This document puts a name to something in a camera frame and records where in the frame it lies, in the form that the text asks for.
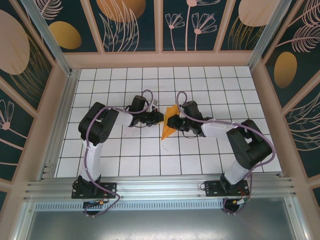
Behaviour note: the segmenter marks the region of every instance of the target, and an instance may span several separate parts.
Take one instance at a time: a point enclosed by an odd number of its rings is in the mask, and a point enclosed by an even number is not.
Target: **orange object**
[[[177,104],[173,105],[172,107],[166,108],[161,140],[169,137],[171,134],[173,134],[176,131],[175,129],[168,127],[168,118],[174,115],[180,115],[180,111],[178,109]]]

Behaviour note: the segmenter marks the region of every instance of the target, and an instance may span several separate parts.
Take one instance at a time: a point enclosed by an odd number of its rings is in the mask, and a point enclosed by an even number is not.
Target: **white grid floor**
[[[56,177],[76,177],[80,173],[84,149],[78,125],[95,102],[123,108],[145,89],[153,91],[161,113],[176,103],[179,91],[185,91],[189,101],[197,102],[203,117],[238,123],[250,118],[271,140],[247,66],[83,69],[63,138]],[[181,98],[180,104],[184,101],[183,96]],[[103,146],[101,175],[221,174],[235,160],[228,141],[185,138],[180,132],[161,141],[162,128],[163,123],[145,128],[115,125]],[[276,158],[254,171],[282,170]]]

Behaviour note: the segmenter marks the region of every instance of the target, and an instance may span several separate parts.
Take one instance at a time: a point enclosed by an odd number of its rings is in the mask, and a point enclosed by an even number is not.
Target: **line-drawn flower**
[[[202,14],[199,18],[199,13],[192,14],[192,25],[195,33],[194,50],[197,50],[197,38],[199,34],[212,33],[217,30],[217,25],[214,25],[216,20],[214,18],[214,13]]]
[[[172,14],[172,16],[170,15],[170,13],[168,13],[165,15],[165,20],[170,28],[172,47],[173,47],[173,51],[175,51],[176,49],[175,49],[175,45],[174,45],[174,38],[172,36],[172,29],[184,27],[185,22],[183,21],[181,13],[179,13],[179,14],[174,13],[174,14]]]
[[[17,134],[18,136],[27,139],[26,136],[23,136],[22,134],[14,131],[10,128],[11,120],[14,115],[14,110],[15,110],[15,105],[11,101],[8,101],[8,103],[6,105],[6,102],[3,99],[0,100],[0,130],[4,130],[4,131],[9,130],[9,131],[13,132],[14,134]],[[19,149],[19,150],[24,149],[23,147],[17,146],[15,144],[8,142],[8,141],[1,139],[1,138],[0,138],[0,142],[7,144],[13,148]],[[3,162],[0,162],[0,164],[12,165],[11,163],[9,164],[9,163],[3,163]]]
[[[220,0],[186,0],[186,4],[188,4],[188,12],[186,15],[186,28],[185,28],[185,50],[188,51],[188,26],[189,26],[189,16],[190,16],[190,8],[196,6],[207,6],[218,4]]]

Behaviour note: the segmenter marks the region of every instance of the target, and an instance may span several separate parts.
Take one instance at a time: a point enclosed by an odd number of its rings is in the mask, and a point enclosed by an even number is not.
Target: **purple cable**
[[[255,130],[255,129],[249,127],[249,126],[245,126],[245,125],[242,125],[242,124],[239,124],[239,123],[236,123],[236,122],[228,122],[228,121],[216,120],[216,119],[214,119],[214,118],[213,118],[213,119],[210,119],[210,120],[204,121],[204,120],[198,120],[198,119],[196,119],[196,118],[193,118],[193,117],[188,116],[187,114],[185,114],[184,110],[183,110],[182,107],[179,105],[179,95],[180,95],[180,94],[184,94],[184,96],[185,96],[184,102],[187,102],[188,96],[187,96],[187,94],[186,94],[184,91],[179,91],[178,94],[177,94],[177,96],[176,96],[176,99],[175,99],[176,104],[177,104],[177,106],[178,106],[178,109],[179,109],[180,113],[182,113],[187,119],[190,119],[190,120],[195,121],[195,122],[198,122],[198,123],[204,123],[204,124],[207,124],[207,123],[217,123],[217,124],[226,125],[226,126],[228,126],[228,127],[230,127],[230,126],[237,126],[237,127],[243,128],[243,129],[247,129],[247,130],[249,130],[249,131],[251,131],[251,132],[254,132],[255,134],[259,135],[259,136],[260,136],[261,138],[263,138],[263,139],[267,142],[267,144],[270,146],[270,148],[272,149],[272,156],[271,156],[271,158],[270,158],[268,161],[265,161],[265,162],[263,162],[263,163],[260,163],[260,164],[257,164],[257,165],[255,165],[255,166],[253,166],[253,167],[244,175],[244,177],[243,177],[243,178],[248,178],[248,177],[250,177],[250,190],[249,190],[249,196],[248,196],[248,198],[250,198],[250,196],[251,196],[251,190],[252,190],[252,171],[253,171],[254,169],[260,167],[260,166],[263,166],[263,165],[266,165],[266,164],[270,163],[272,160],[275,159],[275,157],[276,157],[276,149],[275,149],[274,145],[271,143],[271,141],[270,141],[265,135],[263,135],[261,132]],[[223,200],[223,205],[222,205],[223,208],[222,208],[222,209],[223,209],[223,211],[224,211],[226,214],[228,214],[228,213],[230,214],[230,213],[232,213],[232,212],[225,208],[225,204],[226,204],[227,200],[228,200],[228,198],[225,198],[225,199]],[[245,207],[245,206],[243,206],[237,213],[242,212],[242,210],[244,209],[244,207]]]
[[[86,149],[85,149],[85,153],[84,153],[84,159],[83,159],[85,172],[86,172],[88,178],[90,179],[90,181],[93,183],[93,185],[95,185],[96,187],[98,187],[99,189],[103,190],[103,191],[106,192],[106,193],[109,193],[109,194],[112,194],[112,195],[117,196],[118,199],[117,199],[114,203],[112,203],[109,207],[107,207],[105,210],[98,212],[96,215],[89,215],[89,214],[87,213],[87,209],[88,209],[89,207],[91,207],[92,204],[91,204],[91,205],[88,205],[88,206],[84,209],[84,213],[86,214],[87,217],[94,218],[94,217],[98,217],[98,216],[101,216],[101,215],[105,214],[110,208],[112,208],[112,207],[113,207],[117,202],[119,202],[119,200],[120,200],[120,195],[119,195],[118,193],[113,192],[113,191],[110,191],[110,190],[108,190],[108,189],[105,189],[104,187],[102,187],[102,186],[100,186],[99,184],[97,184],[97,183],[93,180],[93,178],[91,177],[91,175],[90,175],[90,173],[89,173],[89,171],[88,171],[87,156],[88,156],[88,151],[89,151],[89,147],[88,147],[88,146],[89,146],[89,132],[90,132],[90,129],[91,129],[92,125],[94,124],[94,122],[95,122],[95,121],[97,120],[97,118],[99,117],[99,115],[100,115],[104,110],[114,109],[114,110],[117,110],[117,111],[119,111],[119,112],[124,112],[124,113],[128,113],[128,114],[140,114],[140,113],[143,113],[143,112],[147,111],[147,110],[151,107],[151,105],[152,105],[152,103],[153,103],[153,101],[154,101],[154,94],[153,94],[152,91],[150,91],[149,89],[146,89],[146,90],[144,90],[144,91],[142,92],[142,96],[144,95],[145,92],[149,92],[149,93],[151,94],[151,101],[150,101],[150,104],[148,104],[148,106],[145,107],[143,110],[141,110],[141,111],[126,111],[126,110],[123,110],[123,109],[117,108],[117,107],[105,106],[105,107],[103,107],[102,109],[100,109],[100,111],[94,116],[94,118],[92,119],[92,121],[91,121],[90,124],[89,124],[88,130],[86,131],[86,134],[85,134],[85,141],[86,141],[86,145],[87,145],[87,147],[86,147]]]

